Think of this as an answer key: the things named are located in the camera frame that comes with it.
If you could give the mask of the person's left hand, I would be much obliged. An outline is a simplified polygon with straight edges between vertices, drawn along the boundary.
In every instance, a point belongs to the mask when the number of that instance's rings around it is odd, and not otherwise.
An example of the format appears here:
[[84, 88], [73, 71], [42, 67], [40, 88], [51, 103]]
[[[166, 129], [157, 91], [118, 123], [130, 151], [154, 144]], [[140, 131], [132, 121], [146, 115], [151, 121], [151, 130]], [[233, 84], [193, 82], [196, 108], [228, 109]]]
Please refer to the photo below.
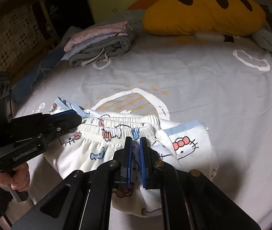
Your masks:
[[0, 172], [0, 188], [5, 191], [9, 191], [9, 187], [19, 192], [27, 191], [30, 185], [29, 165], [23, 163], [14, 168], [13, 171], [15, 171], [13, 176]]

